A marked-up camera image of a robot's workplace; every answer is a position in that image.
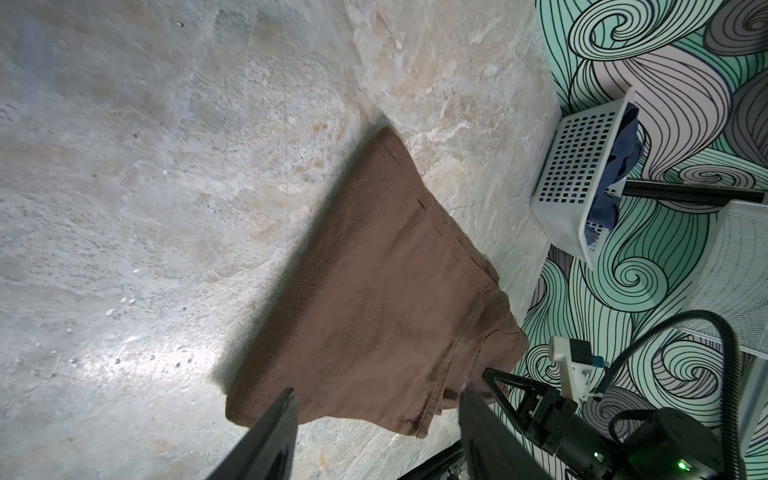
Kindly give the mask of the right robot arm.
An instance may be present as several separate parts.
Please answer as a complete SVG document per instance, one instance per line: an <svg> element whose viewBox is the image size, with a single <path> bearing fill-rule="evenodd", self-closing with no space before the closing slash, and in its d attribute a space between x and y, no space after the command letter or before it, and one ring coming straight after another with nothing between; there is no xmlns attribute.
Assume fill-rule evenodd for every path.
<svg viewBox="0 0 768 480"><path fill-rule="evenodd" d="M723 348L718 433L680 410L661 408L621 411L602 435L577 415L573 400L545 383L492 368L484 371L482 379L513 429L559 459L574 479L743 479L742 361L736 333L720 315L692 310L657 324L613 361L592 392L602 399L637 351L665 331L693 320L710 323Z"/></svg>

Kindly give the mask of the clear acrylic wall holder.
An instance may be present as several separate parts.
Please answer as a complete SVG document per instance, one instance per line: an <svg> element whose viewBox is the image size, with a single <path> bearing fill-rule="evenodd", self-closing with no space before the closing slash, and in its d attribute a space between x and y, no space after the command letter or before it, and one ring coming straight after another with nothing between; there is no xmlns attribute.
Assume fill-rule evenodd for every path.
<svg viewBox="0 0 768 480"><path fill-rule="evenodd" d="M767 206L731 201L717 214L692 274L689 310L724 318L740 349L767 358Z"/></svg>

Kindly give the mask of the white plastic laundry basket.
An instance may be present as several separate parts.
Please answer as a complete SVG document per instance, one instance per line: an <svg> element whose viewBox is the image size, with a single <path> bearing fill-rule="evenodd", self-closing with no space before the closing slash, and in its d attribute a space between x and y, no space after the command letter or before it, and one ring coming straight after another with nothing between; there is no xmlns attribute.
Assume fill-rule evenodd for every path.
<svg viewBox="0 0 768 480"><path fill-rule="evenodd" d="M531 200L532 211L551 243L591 269L597 267L603 246L618 223L612 230L598 227L599 237L592 245L586 243L584 229L625 109L629 103L636 105L634 96L631 88L621 99L560 121ZM608 192L621 200L627 177L611 185Z"/></svg>

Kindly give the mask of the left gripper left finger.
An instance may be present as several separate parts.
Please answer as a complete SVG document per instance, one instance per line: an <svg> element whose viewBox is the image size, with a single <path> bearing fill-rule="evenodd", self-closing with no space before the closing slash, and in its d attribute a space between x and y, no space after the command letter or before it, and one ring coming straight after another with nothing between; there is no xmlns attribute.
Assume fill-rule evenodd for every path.
<svg viewBox="0 0 768 480"><path fill-rule="evenodd" d="M289 479L297 432L298 405L293 390L287 388L208 479Z"/></svg>

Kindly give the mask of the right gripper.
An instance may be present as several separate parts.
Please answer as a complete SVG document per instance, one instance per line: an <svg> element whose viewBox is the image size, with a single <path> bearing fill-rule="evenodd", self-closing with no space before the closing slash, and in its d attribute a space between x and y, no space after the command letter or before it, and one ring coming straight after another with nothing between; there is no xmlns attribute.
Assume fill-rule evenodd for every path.
<svg viewBox="0 0 768 480"><path fill-rule="evenodd" d="M549 385L494 368L482 379L502 413L518 432L567 466L576 479L629 479L618 444L576 413L574 401Z"/></svg>

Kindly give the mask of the blue denim trousers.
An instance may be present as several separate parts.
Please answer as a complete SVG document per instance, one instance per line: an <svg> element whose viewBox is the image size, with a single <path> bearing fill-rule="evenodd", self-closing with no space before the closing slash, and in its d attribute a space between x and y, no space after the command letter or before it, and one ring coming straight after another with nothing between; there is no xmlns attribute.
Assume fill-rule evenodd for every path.
<svg viewBox="0 0 768 480"><path fill-rule="evenodd" d="M636 105L629 103L623 114L587 217L584 233L588 245L597 241L598 227L612 230L618 223L620 199L610 194L608 188L625 179L643 155L643 143L637 137L639 112Z"/></svg>

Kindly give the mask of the brown corduroy trousers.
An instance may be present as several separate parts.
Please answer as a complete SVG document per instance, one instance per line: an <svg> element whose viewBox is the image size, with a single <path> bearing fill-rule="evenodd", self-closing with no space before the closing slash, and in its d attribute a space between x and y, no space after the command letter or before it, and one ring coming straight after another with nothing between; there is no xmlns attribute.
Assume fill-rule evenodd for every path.
<svg viewBox="0 0 768 480"><path fill-rule="evenodd" d="M466 383L514 369L528 345L496 270L384 128L322 215L225 414L253 426L289 388L303 423L358 419L423 438Z"/></svg>

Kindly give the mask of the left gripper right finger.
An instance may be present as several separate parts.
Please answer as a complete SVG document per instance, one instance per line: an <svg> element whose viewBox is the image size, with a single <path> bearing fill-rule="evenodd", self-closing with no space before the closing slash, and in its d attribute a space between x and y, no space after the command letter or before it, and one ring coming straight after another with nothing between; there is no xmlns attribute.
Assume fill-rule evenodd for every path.
<svg viewBox="0 0 768 480"><path fill-rule="evenodd" d="M461 392L459 426L471 479L550 479L472 388Z"/></svg>

